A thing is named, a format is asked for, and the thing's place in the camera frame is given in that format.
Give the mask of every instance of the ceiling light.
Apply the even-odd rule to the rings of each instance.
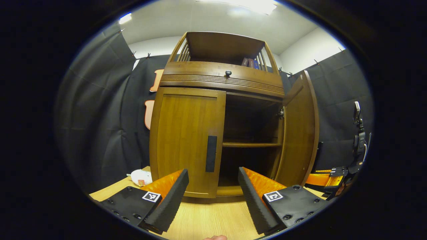
[[[131,20],[132,19],[131,14],[132,13],[128,13],[128,14],[124,15],[123,17],[121,17],[119,20],[119,24],[123,24],[123,23]]]
[[[243,6],[255,12],[271,14],[277,7],[273,0],[196,0],[196,2],[219,2]]]

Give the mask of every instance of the wooden cabinet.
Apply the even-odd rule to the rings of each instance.
[[[260,69],[241,66],[245,57],[259,61]],[[187,168],[185,196],[203,198],[241,195],[237,174],[242,166],[285,185],[303,184],[318,135],[316,96],[306,73],[285,96],[265,42],[185,33],[164,69],[154,103],[152,177]]]

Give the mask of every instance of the wooden shelf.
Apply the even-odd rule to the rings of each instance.
[[[223,142],[223,147],[278,147],[282,146],[280,143],[230,143]]]
[[[218,186],[216,189],[217,196],[241,196],[243,195],[242,188],[237,186]]]

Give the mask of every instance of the wooden drawer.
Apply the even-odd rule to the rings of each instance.
[[[225,71],[232,74],[227,77]],[[168,62],[160,86],[219,88],[284,97],[279,75],[249,67],[204,61]]]

